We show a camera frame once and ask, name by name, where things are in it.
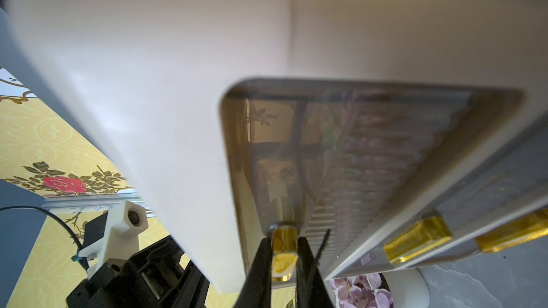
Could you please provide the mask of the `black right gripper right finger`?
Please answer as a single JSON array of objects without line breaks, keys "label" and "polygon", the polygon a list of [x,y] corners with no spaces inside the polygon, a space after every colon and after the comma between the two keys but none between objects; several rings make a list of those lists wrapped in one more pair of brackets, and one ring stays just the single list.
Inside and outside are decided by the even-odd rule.
[{"label": "black right gripper right finger", "polygon": [[328,244],[330,230],[327,230],[316,255],[312,253],[308,240],[298,238],[298,262],[296,279],[296,306],[305,307],[334,307],[330,295],[318,269],[322,253]]}]

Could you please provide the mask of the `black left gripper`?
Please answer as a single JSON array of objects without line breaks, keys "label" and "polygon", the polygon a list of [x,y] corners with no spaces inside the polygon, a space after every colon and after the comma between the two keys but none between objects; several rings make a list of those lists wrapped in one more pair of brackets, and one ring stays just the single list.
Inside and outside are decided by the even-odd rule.
[{"label": "black left gripper", "polygon": [[67,307],[205,307],[209,281],[170,236],[98,264],[67,296]]}]

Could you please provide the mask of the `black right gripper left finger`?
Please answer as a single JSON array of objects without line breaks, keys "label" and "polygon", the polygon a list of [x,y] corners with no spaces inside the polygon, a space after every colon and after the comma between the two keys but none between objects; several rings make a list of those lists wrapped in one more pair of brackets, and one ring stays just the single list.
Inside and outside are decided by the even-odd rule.
[{"label": "black right gripper left finger", "polygon": [[262,239],[234,308],[270,308],[273,249]]}]

